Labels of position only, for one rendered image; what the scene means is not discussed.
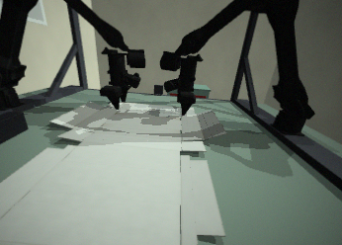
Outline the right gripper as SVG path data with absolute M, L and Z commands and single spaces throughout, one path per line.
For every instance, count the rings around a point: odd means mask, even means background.
M 110 70 L 107 71 L 108 74 L 110 74 L 110 78 L 111 78 L 109 85 L 113 85 L 117 87 L 107 85 L 101 88 L 100 96 L 107 97 L 111 101 L 115 109 L 118 110 L 120 107 L 120 98 L 122 102 L 125 103 L 128 89 L 131 88 L 131 86 L 127 85 L 126 82 L 121 85 L 122 75 L 128 73 L 128 71 L 125 68 L 110 68 L 109 67 L 109 69 Z

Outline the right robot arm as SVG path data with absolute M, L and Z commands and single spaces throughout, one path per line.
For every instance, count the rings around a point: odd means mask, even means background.
M 13 87 L 18 86 L 19 80 L 25 77 L 27 66 L 21 64 L 19 55 L 28 14 L 38 1 L 3 0 L 0 16 L 0 111 L 25 105 L 20 105 Z M 126 68 L 126 64 L 130 68 L 145 68 L 144 49 L 128 49 L 121 32 L 102 20 L 82 0 L 64 1 L 95 28 L 109 46 L 128 52 L 118 53 L 116 49 L 105 47 L 102 54 L 108 55 L 110 68 Z

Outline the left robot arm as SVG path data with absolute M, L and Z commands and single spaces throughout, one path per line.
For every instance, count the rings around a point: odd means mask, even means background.
M 169 71 L 180 69 L 183 74 L 196 74 L 197 61 L 203 59 L 199 54 L 188 54 L 197 53 L 214 34 L 244 11 L 266 14 L 274 31 L 279 70 L 278 85 L 273 85 L 274 98 L 282 108 L 271 126 L 282 134 L 304 136 L 301 133 L 304 123 L 315 112 L 308 104 L 307 93 L 299 79 L 295 34 L 298 8 L 299 0 L 233 0 L 204 26 L 185 35 L 175 52 L 163 51 L 160 68 Z M 188 56 L 183 58 L 177 54 Z

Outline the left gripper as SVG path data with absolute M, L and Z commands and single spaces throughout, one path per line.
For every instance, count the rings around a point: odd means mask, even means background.
M 196 96 L 194 92 L 194 82 L 196 74 L 180 73 L 181 91 L 177 91 L 177 102 L 181 104 L 182 116 L 184 116 L 193 104 L 196 104 Z M 192 93 L 182 93 L 192 92 Z

